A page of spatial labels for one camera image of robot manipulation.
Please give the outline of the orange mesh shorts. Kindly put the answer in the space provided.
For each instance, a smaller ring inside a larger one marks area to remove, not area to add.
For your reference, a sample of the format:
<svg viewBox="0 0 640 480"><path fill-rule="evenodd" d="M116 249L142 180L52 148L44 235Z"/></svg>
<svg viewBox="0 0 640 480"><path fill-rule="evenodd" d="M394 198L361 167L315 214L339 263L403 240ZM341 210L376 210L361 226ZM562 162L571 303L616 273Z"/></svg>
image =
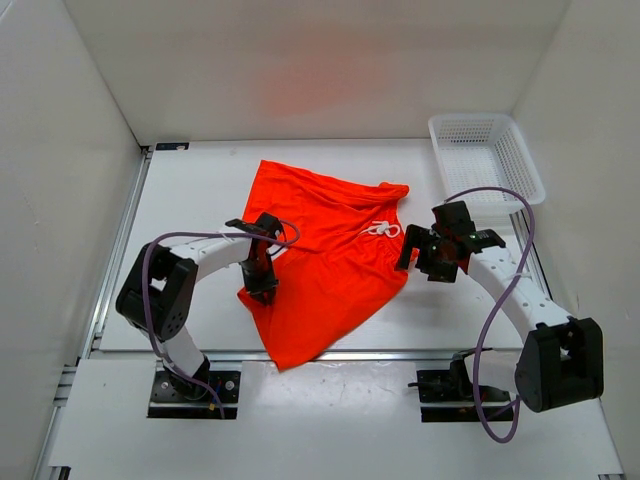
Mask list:
<svg viewBox="0 0 640 480"><path fill-rule="evenodd" d="M246 290L237 296L279 370L313 360L404 288L407 272L394 270L403 229L396 238L360 232L375 220L401 227L398 206L409 192L404 184L368 186L260 163L244 220L267 212L289 221L286 232L300 237L273 261L279 285L272 305L252 300Z"/></svg>

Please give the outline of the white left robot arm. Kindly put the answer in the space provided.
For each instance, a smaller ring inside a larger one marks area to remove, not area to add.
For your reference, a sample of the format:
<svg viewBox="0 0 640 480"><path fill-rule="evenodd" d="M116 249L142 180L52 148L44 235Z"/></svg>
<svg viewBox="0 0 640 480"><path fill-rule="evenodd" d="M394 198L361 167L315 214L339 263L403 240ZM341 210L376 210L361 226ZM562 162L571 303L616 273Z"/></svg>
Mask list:
<svg viewBox="0 0 640 480"><path fill-rule="evenodd" d="M269 249L282 233L282 227L273 233L226 229L190 234L188 242L172 247L151 242L139 252L116 299L116 311L149 338L186 399L202 398L210 386L208 361L186 328L196 284L238 264L250 298L272 304L278 280Z"/></svg>

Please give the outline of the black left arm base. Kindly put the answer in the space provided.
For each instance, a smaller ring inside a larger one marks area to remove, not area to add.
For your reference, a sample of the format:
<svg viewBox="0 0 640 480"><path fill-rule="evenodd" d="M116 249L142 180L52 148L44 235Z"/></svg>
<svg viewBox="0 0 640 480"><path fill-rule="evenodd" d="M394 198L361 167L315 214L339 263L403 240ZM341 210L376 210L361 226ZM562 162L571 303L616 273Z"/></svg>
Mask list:
<svg viewBox="0 0 640 480"><path fill-rule="evenodd" d="M241 371L219 370L206 362L196 374L197 384L169 367L157 367L150 389L147 417L151 419L235 420Z"/></svg>

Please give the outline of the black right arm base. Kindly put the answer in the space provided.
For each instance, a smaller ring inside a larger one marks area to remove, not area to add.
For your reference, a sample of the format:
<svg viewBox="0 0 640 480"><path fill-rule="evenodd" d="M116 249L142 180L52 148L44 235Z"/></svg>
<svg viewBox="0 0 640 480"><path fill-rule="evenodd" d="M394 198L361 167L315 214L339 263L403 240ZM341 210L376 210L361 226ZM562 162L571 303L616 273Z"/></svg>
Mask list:
<svg viewBox="0 0 640 480"><path fill-rule="evenodd" d="M479 423L471 385L464 361L471 350L456 353L447 369L416 371L407 387L418 392L422 423ZM515 407L507 391L481 385L483 412L489 422L511 422Z"/></svg>

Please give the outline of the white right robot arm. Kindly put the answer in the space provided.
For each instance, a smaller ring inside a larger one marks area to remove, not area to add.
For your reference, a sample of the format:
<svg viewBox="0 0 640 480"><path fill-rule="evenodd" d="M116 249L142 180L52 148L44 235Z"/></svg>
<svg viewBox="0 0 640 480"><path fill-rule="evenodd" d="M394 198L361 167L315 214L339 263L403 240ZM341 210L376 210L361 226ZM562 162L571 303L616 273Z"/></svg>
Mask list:
<svg viewBox="0 0 640 480"><path fill-rule="evenodd" d="M397 269L415 266L431 281L452 283L464 272L498 304L519 334L520 353L459 352L449 387L470 400L484 387L515 394L533 412L596 399L604 392L603 333L591 318L577 319L518 271L493 230L444 236L410 225Z"/></svg>

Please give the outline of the white plastic mesh basket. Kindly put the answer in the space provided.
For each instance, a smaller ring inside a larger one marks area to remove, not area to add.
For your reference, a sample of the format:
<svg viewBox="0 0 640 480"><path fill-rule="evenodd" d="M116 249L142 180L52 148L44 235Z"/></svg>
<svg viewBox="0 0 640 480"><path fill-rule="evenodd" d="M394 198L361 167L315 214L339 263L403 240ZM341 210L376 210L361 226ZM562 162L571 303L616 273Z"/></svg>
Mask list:
<svg viewBox="0 0 640 480"><path fill-rule="evenodd" d="M511 215L523 208L518 193L532 206L546 191L516 122L508 115L458 113L429 119L429 134L448 197L462 196L474 217Z"/></svg>

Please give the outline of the black corner label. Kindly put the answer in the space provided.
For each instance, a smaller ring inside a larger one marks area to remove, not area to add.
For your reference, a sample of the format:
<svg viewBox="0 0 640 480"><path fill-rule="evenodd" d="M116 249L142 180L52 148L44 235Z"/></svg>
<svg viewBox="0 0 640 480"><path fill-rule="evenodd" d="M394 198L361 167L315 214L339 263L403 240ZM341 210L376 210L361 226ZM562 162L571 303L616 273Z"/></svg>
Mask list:
<svg viewBox="0 0 640 480"><path fill-rule="evenodd" d="M186 151L189 149L189 142L159 142L155 145L156 151Z"/></svg>

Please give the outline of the white shorts drawstring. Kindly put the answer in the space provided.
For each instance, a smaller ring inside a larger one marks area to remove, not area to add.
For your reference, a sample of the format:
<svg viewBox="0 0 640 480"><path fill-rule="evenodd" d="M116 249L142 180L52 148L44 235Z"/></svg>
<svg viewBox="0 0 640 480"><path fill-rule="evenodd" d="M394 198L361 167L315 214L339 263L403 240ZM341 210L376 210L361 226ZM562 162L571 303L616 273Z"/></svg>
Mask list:
<svg viewBox="0 0 640 480"><path fill-rule="evenodd" d="M372 221L370 225L360 232L361 235L386 236L388 238L396 238L401 233L402 228L399 225L390 223L386 220Z"/></svg>

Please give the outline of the aluminium table edge rail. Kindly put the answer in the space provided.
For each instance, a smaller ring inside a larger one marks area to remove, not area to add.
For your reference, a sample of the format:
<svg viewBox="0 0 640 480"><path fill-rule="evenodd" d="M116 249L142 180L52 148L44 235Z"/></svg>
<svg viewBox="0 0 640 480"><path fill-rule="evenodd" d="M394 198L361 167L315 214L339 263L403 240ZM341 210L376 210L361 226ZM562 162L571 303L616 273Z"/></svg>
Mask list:
<svg viewBox="0 0 640 480"><path fill-rule="evenodd" d="M463 349L401 349L401 350L329 350L313 358L313 361L440 361L449 360ZM213 362L271 361L263 350L205 350Z"/></svg>

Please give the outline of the aluminium left frame rail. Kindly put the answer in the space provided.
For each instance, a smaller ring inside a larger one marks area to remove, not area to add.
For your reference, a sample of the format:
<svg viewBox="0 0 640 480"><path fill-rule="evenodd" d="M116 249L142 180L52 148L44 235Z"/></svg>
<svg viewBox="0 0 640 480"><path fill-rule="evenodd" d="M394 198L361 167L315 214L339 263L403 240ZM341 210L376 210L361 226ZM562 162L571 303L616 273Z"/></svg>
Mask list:
<svg viewBox="0 0 640 480"><path fill-rule="evenodd" d="M32 479L68 479L71 468L68 466L49 466L48 461L54 444L57 430L62 419L62 410L66 406L71 392L77 367L81 360L88 360L95 345L103 336L104 325L111 303L118 272L124 258L126 244L131 232L135 213L143 191L144 183L154 153L154 146L147 145L140 148L141 156L137 162L135 175L129 190L125 208L116 230L113 245L105 271L101 276L100 289L94 302L91 315L87 320L86 332L79 348L76 359L70 365L64 365L56 385L53 407L45 437L37 458Z"/></svg>

